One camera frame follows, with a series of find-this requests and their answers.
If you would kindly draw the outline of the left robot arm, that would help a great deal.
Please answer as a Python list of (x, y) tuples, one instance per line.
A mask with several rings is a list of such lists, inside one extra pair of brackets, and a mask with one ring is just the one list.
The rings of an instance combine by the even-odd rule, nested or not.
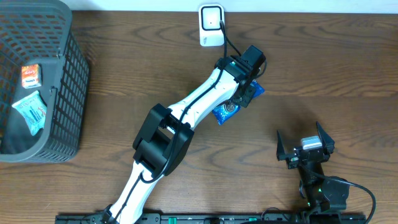
[(164, 107), (155, 105), (134, 142), (132, 172), (118, 200), (103, 213), (103, 223), (135, 223), (158, 181), (181, 163), (198, 124), (227, 100), (247, 105), (252, 82), (264, 72), (266, 58), (232, 55), (220, 58), (208, 79), (188, 96)]

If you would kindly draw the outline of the blue Oreo cookie pack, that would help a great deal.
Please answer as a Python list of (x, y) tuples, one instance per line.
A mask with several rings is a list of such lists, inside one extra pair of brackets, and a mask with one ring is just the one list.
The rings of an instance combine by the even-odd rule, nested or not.
[[(258, 84), (257, 81), (253, 81), (250, 84), (251, 91), (254, 93), (252, 94), (252, 98), (257, 98), (261, 94), (265, 92), (265, 89)], [(222, 104), (218, 105), (212, 113), (214, 114), (215, 118), (219, 125), (222, 125), (231, 117), (233, 117), (239, 110), (241, 109), (241, 105), (234, 103), (232, 100), (226, 100)]]

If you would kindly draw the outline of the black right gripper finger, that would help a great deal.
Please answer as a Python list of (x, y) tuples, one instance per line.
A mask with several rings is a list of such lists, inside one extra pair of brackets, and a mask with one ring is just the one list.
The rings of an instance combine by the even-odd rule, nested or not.
[(324, 150), (326, 150), (327, 154), (332, 154), (335, 148), (335, 141), (326, 133), (318, 121), (316, 126)]
[(278, 161), (283, 161), (286, 160), (286, 154), (284, 151), (284, 145), (282, 142), (282, 138), (280, 136), (280, 132), (277, 131), (277, 150), (276, 150), (276, 156)]

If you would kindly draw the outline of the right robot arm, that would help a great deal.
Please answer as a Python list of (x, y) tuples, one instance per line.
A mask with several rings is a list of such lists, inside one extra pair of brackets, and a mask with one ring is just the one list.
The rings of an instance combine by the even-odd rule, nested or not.
[(326, 177), (322, 163), (329, 160), (335, 148), (334, 140), (316, 123), (318, 134), (301, 140), (301, 145), (286, 153), (280, 133), (277, 133), (276, 156), (288, 169), (298, 169), (299, 191), (307, 199), (309, 209), (300, 213), (303, 223), (340, 223), (346, 209), (349, 186), (339, 177)]

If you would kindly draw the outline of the light teal snack packet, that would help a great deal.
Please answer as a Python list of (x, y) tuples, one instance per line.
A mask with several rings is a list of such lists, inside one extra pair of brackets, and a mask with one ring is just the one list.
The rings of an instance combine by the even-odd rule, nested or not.
[(22, 115), (32, 136), (44, 128), (47, 106), (38, 90), (13, 103), (12, 107)]

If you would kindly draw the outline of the orange snack box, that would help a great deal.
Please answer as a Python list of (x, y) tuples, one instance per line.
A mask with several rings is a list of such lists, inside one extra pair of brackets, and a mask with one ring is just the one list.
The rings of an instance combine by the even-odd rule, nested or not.
[(26, 65), (21, 68), (21, 85), (25, 89), (42, 86), (42, 72), (39, 64)]

